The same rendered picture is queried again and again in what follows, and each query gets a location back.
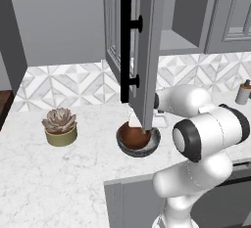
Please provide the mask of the brown small bowl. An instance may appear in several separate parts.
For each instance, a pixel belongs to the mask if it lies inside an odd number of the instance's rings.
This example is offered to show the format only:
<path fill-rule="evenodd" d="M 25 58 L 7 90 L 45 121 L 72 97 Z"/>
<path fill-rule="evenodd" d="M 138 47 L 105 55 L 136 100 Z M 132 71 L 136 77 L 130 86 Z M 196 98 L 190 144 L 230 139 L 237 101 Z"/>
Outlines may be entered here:
<path fill-rule="evenodd" d="M 129 127 L 128 122 L 125 122 L 119 128 L 119 136 L 127 148 L 140 150 L 148 144 L 151 134 L 141 127 Z"/>

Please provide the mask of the dark grey large bowl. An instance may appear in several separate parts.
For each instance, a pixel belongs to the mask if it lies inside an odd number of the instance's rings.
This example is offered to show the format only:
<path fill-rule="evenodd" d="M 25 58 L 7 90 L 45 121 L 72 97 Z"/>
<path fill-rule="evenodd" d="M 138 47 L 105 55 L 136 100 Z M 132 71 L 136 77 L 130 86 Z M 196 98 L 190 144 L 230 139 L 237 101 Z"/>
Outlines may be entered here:
<path fill-rule="evenodd" d="M 116 138 L 117 138 L 117 143 L 120 147 L 120 149 L 128 156 L 133 157 L 133 158 L 145 158 L 150 156 L 151 154 L 153 154 L 161 141 L 161 133 L 159 131 L 158 128 L 153 127 L 150 130 L 150 140 L 147 143 L 147 145 L 139 150 L 132 150 L 130 148 L 127 148 L 126 145 L 124 144 L 120 131 L 117 131 L 116 134 Z"/>

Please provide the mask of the grey cabinet door, glass panel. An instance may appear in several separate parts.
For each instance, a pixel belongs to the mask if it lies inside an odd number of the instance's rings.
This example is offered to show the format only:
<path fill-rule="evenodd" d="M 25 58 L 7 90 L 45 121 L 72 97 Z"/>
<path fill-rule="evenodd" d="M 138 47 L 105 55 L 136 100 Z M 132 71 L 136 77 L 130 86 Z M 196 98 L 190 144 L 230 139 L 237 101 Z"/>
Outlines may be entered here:
<path fill-rule="evenodd" d="M 165 0 L 131 0 L 131 18 L 143 18 L 143 29 L 130 33 L 130 77 L 139 75 L 139 87 L 129 86 L 129 104 L 145 130 L 152 128 L 156 80 Z M 105 52 L 121 85 L 121 0 L 104 0 Z"/>

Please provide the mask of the grey base cabinet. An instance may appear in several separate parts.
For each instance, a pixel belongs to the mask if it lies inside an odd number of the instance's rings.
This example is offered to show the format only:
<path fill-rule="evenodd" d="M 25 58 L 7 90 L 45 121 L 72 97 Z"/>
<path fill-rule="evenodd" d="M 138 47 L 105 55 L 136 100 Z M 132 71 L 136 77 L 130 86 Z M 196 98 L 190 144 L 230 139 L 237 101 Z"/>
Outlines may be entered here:
<path fill-rule="evenodd" d="M 152 175 L 104 183 L 110 228 L 152 228 L 164 210 L 165 200 L 157 196 Z"/>

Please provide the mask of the grey canister with brown top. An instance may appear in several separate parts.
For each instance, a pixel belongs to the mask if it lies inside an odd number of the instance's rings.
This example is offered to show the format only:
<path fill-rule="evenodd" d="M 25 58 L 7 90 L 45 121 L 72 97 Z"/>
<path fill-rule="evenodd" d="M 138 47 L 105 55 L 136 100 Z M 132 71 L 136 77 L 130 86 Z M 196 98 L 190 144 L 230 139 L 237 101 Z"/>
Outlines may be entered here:
<path fill-rule="evenodd" d="M 245 105 L 251 94 L 250 80 L 246 79 L 244 83 L 241 83 L 235 98 L 235 103 L 238 105 Z"/>

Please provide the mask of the grey tall cabinet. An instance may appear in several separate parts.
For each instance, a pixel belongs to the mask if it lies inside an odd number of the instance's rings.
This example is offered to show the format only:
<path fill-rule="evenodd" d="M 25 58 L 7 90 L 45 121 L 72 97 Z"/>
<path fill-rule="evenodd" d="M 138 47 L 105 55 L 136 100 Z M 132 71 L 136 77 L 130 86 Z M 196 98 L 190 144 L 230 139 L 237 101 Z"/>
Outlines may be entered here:
<path fill-rule="evenodd" d="M 27 63 L 12 0 L 0 0 L 0 53 L 13 93 L 17 94 Z"/>

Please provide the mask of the grey closed cabinet door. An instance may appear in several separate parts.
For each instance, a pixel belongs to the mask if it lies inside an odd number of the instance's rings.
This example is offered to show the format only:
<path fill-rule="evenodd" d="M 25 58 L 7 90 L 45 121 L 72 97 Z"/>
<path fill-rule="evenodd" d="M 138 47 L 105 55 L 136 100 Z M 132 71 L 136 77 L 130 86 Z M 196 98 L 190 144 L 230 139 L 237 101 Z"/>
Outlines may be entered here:
<path fill-rule="evenodd" d="M 215 0 L 206 53 L 251 52 L 251 0 Z"/>

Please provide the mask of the succulent in olive pot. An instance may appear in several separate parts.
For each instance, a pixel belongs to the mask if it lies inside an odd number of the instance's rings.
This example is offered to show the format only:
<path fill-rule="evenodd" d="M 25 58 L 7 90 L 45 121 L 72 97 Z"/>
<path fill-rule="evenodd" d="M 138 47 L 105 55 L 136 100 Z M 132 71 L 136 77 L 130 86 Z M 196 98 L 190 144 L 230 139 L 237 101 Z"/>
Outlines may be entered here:
<path fill-rule="evenodd" d="M 69 146 L 77 137 L 76 115 L 69 109 L 57 108 L 42 120 L 47 142 L 54 147 Z"/>

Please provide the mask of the grey dishwasher front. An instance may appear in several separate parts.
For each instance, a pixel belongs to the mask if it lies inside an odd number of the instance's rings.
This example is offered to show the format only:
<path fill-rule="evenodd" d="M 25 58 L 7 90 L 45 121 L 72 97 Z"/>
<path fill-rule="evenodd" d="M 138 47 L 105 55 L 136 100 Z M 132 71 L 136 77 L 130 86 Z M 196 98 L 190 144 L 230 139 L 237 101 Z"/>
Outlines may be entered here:
<path fill-rule="evenodd" d="M 251 160 L 237 160 L 229 179 L 203 195 L 191 217 L 200 228 L 251 227 Z"/>

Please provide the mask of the open grey wall cabinet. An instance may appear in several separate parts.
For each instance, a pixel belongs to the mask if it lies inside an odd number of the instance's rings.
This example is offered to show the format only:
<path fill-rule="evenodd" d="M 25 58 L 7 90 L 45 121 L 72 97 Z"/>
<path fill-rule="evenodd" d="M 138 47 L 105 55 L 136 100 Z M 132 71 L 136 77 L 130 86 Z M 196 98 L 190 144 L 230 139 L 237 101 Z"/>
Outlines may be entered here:
<path fill-rule="evenodd" d="M 165 0 L 160 55 L 203 53 L 213 5 L 214 0 Z"/>

